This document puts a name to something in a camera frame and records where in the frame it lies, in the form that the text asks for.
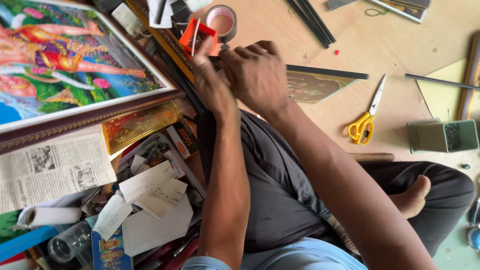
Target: yellow scissors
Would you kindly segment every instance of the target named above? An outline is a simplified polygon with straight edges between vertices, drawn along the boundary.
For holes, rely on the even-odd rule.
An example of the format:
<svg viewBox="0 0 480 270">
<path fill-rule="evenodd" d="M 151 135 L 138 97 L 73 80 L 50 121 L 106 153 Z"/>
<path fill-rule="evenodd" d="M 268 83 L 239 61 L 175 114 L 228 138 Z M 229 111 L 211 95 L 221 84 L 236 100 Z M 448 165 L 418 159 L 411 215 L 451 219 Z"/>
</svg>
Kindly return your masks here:
<svg viewBox="0 0 480 270">
<path fill-rule="evenodd" d="M 384 77 L 378 86 L 375 97 L 373 97 L 372 104 L 370 106 L 370 111 L 367 111 L 360 117 L 357 121 L 348 126 L 348 135 L 353 139 L 353 143 L 358 145 L 365 145 L 370 141 L 373 133 L 373 123 L 375 119 L 375 113 L 377 112 L 378 104 L 380 103 L 380 98 L 382 97 L 382 92 L 384 90 L 385 78 L 387 74 L 384 74 Z"/>
</svg>

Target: plastic bottle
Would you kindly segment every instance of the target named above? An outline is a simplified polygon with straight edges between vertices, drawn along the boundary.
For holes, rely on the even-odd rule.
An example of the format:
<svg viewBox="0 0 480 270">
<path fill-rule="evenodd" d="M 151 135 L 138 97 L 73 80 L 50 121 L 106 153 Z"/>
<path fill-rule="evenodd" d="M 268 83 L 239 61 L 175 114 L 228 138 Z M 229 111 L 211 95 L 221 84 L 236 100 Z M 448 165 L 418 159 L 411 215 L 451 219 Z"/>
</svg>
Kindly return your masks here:
<svg viewBox="0 0 480 270">
<path fill-rule="evenodd" d="M 50 239 L 48 253 L 59 263 L 65 263 L 77 256 L 92 243 L 92 228 L 82 221 Z"/>
</svg>

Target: black pants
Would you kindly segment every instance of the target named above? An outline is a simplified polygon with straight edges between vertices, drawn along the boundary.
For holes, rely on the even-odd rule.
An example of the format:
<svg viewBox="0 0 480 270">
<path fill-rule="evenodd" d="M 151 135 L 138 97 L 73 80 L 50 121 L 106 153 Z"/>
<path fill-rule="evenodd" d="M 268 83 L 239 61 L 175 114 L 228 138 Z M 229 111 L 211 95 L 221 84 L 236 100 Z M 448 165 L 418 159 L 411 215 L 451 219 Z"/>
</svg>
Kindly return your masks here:
<svg viewBox="0 0 480 270">
<path fill-rule="evenodd" d="M 200 118 L 197 133 L 208 180 L 216 137 L 216 122 L 211 112 Z M 242 111 L 241 140 L 251 192 L 245 253 L 269 250 L 307 236 L 349 252 L 326 222 L 331 213 L 313 190 L 284 138 L 267 122 Z M 432 188 L 425 207 L 408 221 L 432 257 L 474 197 L 474 185 L 468 176 L 440 164 L 426 161 L 360 164 L 388 195 L 405 192 L 420 174 L 430 179 Z"/>
</svg>

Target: black electrical tape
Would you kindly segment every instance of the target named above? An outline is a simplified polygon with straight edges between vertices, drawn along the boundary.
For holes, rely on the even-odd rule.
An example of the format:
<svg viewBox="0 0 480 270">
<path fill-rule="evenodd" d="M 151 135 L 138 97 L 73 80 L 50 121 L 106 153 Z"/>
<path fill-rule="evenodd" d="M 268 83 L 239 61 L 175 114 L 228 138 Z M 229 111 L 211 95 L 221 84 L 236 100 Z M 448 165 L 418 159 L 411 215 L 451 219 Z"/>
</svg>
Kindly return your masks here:
<svg viewBox="0 0 480 270">
<path fill-rule="evenodd" d="M 232 28 L 225 34 L 218 35 L 218 42 L 227 43 L 231 41 L 237 34 L 237 15 L 229 6 L 226 5 L 216 5 L 207 11 L 205 16 L 206 25 L 210 27 L 213 19 L 217 16 L 226 16 L 232 20 Z"/>
</svg>

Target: wooden handle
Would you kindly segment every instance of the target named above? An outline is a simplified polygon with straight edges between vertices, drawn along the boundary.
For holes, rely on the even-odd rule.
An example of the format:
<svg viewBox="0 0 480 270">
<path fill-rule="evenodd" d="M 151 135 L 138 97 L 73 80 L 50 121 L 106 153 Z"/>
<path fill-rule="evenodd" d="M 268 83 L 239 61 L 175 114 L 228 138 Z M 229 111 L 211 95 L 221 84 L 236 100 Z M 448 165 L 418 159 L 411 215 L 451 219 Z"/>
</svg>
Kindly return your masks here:
<svg viewBox="0 0 480 270">
<path fill-rule="evenodd" d="M 473 36 L 472 51 L 470 52 L 470 60 L 468 61 L 467 76 L 465 84 L 478 86 L 480 76 L 480 32 Z M 470 119 L 470 111 L 472 108 L 475 90 L 463 89 L 462 99 L 460 101 L 460 110 L 458 111 L 458 119 Z"/>
<path fill-rule="evenodd" d="M 394 161 L 394 154 L 378 153 L 378 154 L 349 154 L 355 161 Z"/>
</svg>

